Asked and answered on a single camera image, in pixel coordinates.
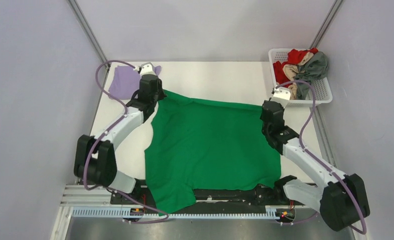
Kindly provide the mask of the green t-shirt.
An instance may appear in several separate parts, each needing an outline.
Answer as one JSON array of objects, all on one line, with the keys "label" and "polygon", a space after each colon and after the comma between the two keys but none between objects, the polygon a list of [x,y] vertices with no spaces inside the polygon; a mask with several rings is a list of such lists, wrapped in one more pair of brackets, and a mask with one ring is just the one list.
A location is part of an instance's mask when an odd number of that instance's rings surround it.
[{"label": "green t-shirt", "polygon": [[145,178],[156,207],[171,214],[191,206],[196,189],[272,187],[281,177],[281,157],[262,134],[261,113],[259,105],[167,91],[145,150]]}]

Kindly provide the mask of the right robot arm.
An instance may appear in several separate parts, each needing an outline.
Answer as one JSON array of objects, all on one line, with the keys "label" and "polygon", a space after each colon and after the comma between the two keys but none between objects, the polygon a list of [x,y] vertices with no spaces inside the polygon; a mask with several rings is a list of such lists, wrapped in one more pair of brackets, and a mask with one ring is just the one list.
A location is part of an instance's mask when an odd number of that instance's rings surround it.
[{"label": "right robot arm", "polygon": [[365,218],[370,207],[363,179],[348,175],[316,156],[297,133],[285,124],[285,108],[272,99],[264,101],[260,119],[262,134],[270,147],[294,162],[315,183],[309,185],[294,176],[280,179],[273,191],[276,202],[300,202],[320,214],[326,225],[338,232],[347,227],[365,235]]}]

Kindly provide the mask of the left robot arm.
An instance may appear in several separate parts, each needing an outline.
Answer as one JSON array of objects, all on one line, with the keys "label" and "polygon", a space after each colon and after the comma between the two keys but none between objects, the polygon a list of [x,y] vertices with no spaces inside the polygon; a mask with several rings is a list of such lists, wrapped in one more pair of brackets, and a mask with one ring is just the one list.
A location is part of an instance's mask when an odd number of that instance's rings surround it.
[{"label": "left robot arm", "polygon": [[118,119],[96,135],[82,135],[77,141],[74,175],[81,177],[87,190],[95,187],[123,192],[130,204],[141,200],[142,190],[136,178],[118,170],[115,151],[120,144],[154,113],[158,101],[166,94],[159,76],[145,73],[139,89],[126,104]]}]

